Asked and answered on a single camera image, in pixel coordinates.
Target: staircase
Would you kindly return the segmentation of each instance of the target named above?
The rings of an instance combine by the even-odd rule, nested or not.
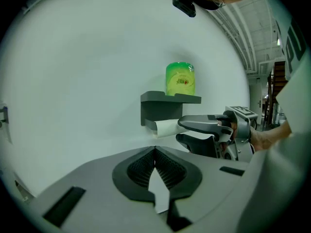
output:
[[[277,103],[276,97],[287,83],[285,79],[285,61],[275,62],[273,73],[273,75],[270,73],[268,77],[269,96],[265,111],[265,120],[267,119],[268,124],[272,122],[273,104]]]

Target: ceiling pipe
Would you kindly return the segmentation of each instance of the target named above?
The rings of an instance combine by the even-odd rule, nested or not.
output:
[[[233,40],[233,42],[236,44],[237,48],[239,49],[239,51],[241,52],[242,58],[245,62],[245,66],[246,69],[248,69],[248,63],[246,61],[246,57],[240,47],[240,45],[238,44],[237,40],[235,39],[235,37],[232,35],[232,33],[230,32],[230,30],[223,24],[223,22],[214,14],[214,12],[212,11],[208,11],[210,15],[212,15],[212,17],[219,23],[219,25],[226,31],[226,33],[228,33],[228,35],[230,36],[230,38]]]
[[[228,24],[229,28],[232,30],[233,36],[234,36],[234,37],[237,37],[237,35],[238,35],[237,32],[236,32],[235,29],[232,27],[232,25],[231,25],[230,21],[228,20],[228,18],[226,18],[226,17],[223,15],[223,13],[221,12],[221,10],[217,10],[217,11],[213,11],[213,12],[216,12],[216,13],[218,13],[218,14],[221,16],[221,18]]]
[[[260,66],[261,66],[262,64],[269,64],[269,63],[274,63],[274,62],[278,62],[278,61],[285,61],[285,57],[284,57],[284,56],[281,56],[281,57],[277,57],[277,58],[275,58],[275,59],[273,59],[273,60],[261,61],[261,62],[258,63],[258,68],[259,68],[259,70],[260,70]],[[267,69],[268,74],[272,71],[272,68],[268,68],[268,69]]]
[[[265,0],[265,2],[266,2],[267,10],[268,10],[269,21],[270,21],[270,37],[271,37],[270,58],[271,58],[272,57],[272,42],[273,42],[273,39],[272,39],[273,38],[272,37],[272,20],[271,20],[270,8],[269,8],[267,0]]]
[[[239,34],[240,34],[240,37],[242,39],[242,42],[245,46],[245,49],[246,49],[246,53],[247,53],[247,57],[248,57],[248,60],[249,60],[249,64],[251,64],[253,66],[253,70],[254,70],[254,63],[251,59],[251,55],[249,53],[249,49],[248,49],[248,45],[247,45],[247,42],[245,40],[245,36],[244,36],[244,33],[241,29],[241,27],[239,26],[239,23],[238,21],[235,19],[234,15],[232,14],[232,12],[230,11],[230,9],[228,8],[228,6],[225,6],[223,7],[224,11],[227,13],[227,15],[230,17],[231,21],[233,22],[234,26],[237,28]]]
[[[248,41],[249,41],[249,44],[251,46],[252,53],[253,53],[253,60],[254,60],[254,66],[255,66],[255,70],[254,71],[257,72],[257,60],[256,60],[255,48],[254,48],[254,43],[253,43],[253,39],[252,39],[251,33],[250,33],[249,29],[248,29],[248,26],[246,24],[244,16],[242,15],[239,7],[236,4],[234,4],[234,3],[231,4],[231,5],[235,9],[235,11],[237,12],[238,17],[240,18],[240,20],[242,22],[242,25],[244,26],[244,29],[245,29],[246,35],[248,37]]]
[[[254,3],[254,0],[252,0],[252,2],[253,2],[253,6],[255,8],[255,11],[256,11],[256,15],[259,18],[259,13],[258,13],[257,7],[256,7],[256,5]],[[259,30],[261,30],[262,37],[265,38],[264,37],[264,30],[263,30],[263,26],[262,25],[260,25],[260,29]],[[266,49],[266,54],[265,54],[265,60],[267,60],[267,49]],[[259,65],[258,65],[258,71],[259,71],[259,75],[260,75],[261,69],[260,69]]]

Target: human hand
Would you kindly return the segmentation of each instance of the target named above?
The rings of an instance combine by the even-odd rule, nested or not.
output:
[[[233,141],[235,137],[237,136],[238,125],[234,122],[231,122],[231,128],[233,129],[233,133],[232,133],[230,140]],[[256,131],[253,127],[251,127],[251,133],[252,135],[251,135],[250,143],[253,145],[255,151],[264,149],[263,148],[263,145],[265,142],[264,133]],[[228,144],[226,142],[220,143],[220,148],[222,149],[223,152],[225,151],[227,147],[228,147]]]

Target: gray shelf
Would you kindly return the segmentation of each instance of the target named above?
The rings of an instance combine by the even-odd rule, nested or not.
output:
[[[201,97],[185,94],[167,96],[163,91],[147,91],[140,96],[140,124],[156,130],[155,121],[179,119],[184,103],[201,103]]]
[[[165,95],[163,91],[147,91],[140,96],[140,102],[161,101],[174,103],[201,103],[201,97],[185,94]]]

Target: paper towel roll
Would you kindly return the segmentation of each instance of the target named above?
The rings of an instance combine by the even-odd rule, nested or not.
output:
[[[185,128],[178,125],[178,119],[156,121],[157,131],[153,131],[154,138],[162,138],[179,133],[187,132]]]

